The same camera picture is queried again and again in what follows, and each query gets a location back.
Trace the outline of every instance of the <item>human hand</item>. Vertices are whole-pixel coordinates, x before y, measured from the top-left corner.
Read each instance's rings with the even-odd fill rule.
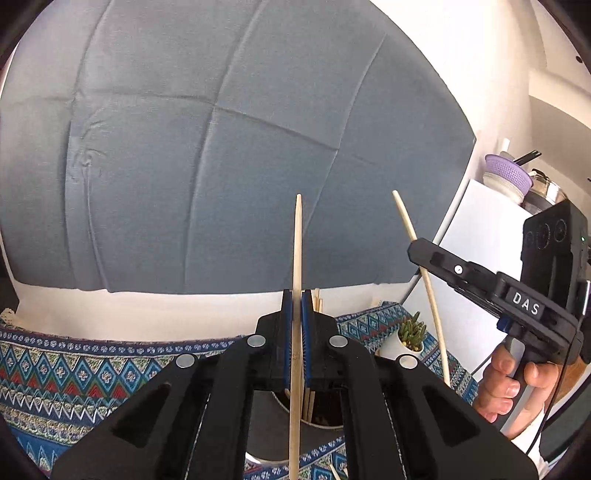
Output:
[[[505,345],[500,344],[492,354],[491,363],[485,368],[474,408],[489,422],[497,415],[504,415],[513,408],[513,397],[519,393],[519,382],[507,377],[515,368],[515,359]],[[509,440],[517,437],[538,416],[558,380],[558,367],[554,364],[528,363],[524,369],[525,382],[536,389],[521,410],[508,432]]]

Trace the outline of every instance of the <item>green cactus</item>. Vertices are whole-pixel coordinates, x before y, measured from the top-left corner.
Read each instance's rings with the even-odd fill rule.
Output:
[[[398,338],[406,348],[413,352],[421,350],[422,342],[427,336],[427,325],[418,321],[420,314],[421,312],[417,312],[411,318],[407,318],[398,329]]]

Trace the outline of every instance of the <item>potted plant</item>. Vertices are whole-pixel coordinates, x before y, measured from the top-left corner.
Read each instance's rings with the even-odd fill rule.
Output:
[[[379,350],[379,356],[396,359],[400,355],[410,354],[418,357],[423,353],[423,340],[427,336],[427,326],[418,321],[421,312],[402,322],[396,335],[391,335]]]

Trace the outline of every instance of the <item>camera lens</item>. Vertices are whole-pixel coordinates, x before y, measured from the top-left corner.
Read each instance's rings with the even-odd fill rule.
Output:
[[[566,222],[562,220],[558,220],[556,222],[556,227],[554,228],[554,240],[557,242],[561,242],[566,238]]]
[[[536,235],[536,243],[540,250],[543,250],[550,243],[550,227],[547,223],[542,223],[538,227],[538,233]]]
[[[534,233],[533,232],[527,232],[525,234],[525,246],[526,247],[531,247],[534,245]]]

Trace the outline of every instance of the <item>black utensil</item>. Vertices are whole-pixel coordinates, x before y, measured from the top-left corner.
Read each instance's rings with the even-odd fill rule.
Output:
[[[532,161],[534,158],[538,158],[541,154],[542,153],[537,150],[532,150],[531,152],[523,155],[523,157],[520,157],[517,160],[515,160],[514,163],[517,163],[520,167],[522,167],[526,163]]]

